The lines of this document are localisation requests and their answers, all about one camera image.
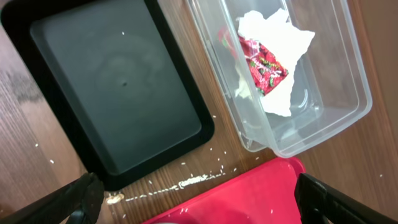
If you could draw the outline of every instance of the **rectangular black tray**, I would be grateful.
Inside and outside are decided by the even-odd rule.
[[[156,0],[13,0],[1,22],[106,190],[211,139],[213,120]]]

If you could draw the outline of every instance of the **transparent plastic bin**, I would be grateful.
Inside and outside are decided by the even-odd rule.
[[[344,130],[372,107],[346,0],[187,0],[214,74],[224,94],[243,146],[251,152],[266,147],[280,157],[292,157]],[[239,43],[237,18],[256,10],[268,18],[288,10],[301,30],[314,31],[308,52],[294,74],[291,117],[265,113]],[[232,37],[231,55],[218,39],[221,29]],[[239,70],[251,99],[235,96]]]

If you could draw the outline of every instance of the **white napkin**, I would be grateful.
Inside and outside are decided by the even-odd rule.
[[[289,13],[279,9],[268,19],[257,11],[250,11],[239,19],[238,34],[245,39],[258,40],[270,50],[289,71],[289,75],[266,96],[261,96],[262,107],[267,113],[291,116],[290,95],[294,84],[294,71],[300,57],[305,54],[315,36],[314,32],[302,31],[287,22]],[[241,86],[236,95],[247,98],[248,86]]]

